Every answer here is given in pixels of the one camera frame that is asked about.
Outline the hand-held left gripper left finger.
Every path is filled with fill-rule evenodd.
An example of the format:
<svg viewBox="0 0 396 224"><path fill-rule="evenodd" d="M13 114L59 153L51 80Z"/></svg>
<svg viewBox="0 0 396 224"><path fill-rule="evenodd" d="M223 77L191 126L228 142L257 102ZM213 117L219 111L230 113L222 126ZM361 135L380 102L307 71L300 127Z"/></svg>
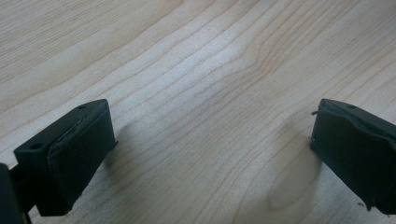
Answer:
<svg viewBox="0 0 396 224"><path fill-rule="evenodd" d="M79 105L14 150L24 211L67 214L117 144L108 101Z"/></svg>

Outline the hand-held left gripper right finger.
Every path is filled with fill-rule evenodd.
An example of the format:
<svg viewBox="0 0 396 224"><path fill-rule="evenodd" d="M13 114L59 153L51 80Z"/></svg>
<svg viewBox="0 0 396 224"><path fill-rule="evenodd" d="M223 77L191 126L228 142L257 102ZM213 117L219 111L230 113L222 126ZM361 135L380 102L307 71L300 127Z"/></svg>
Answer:
<svg viewBox="0 0 396 224"><path fill-rule="evenodd" d="M311 149L367 208L396 215L396 125L331 99L313 115Z"/></svg>

